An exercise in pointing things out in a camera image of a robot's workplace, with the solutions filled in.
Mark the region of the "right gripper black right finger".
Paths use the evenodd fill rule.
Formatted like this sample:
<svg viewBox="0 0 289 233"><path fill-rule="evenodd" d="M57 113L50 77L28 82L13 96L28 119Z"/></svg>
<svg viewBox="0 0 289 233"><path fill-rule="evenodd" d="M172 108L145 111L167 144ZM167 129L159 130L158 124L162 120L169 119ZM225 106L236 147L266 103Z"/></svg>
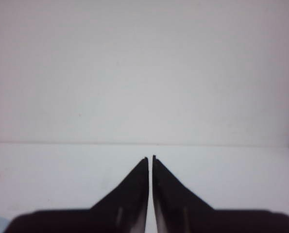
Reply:
<svg viewBox="0 0 289 233"><path fill-rule="evenodd" d="M214 211L185 187L156 155L152 160L152 189L159 233L190 233L194 215Z"/></svg>

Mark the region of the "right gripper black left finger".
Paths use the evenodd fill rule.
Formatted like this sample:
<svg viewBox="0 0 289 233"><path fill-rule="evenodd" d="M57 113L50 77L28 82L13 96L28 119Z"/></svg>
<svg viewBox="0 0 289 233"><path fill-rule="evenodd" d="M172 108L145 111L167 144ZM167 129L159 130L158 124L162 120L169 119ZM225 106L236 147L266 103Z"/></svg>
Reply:
<svg viewBox="0 0 289 233"><path fill-rule="evenodd" d="M149 197L148 158L128 173L121 183L97 202L93 214L95 233L143 233Z"/></svg>

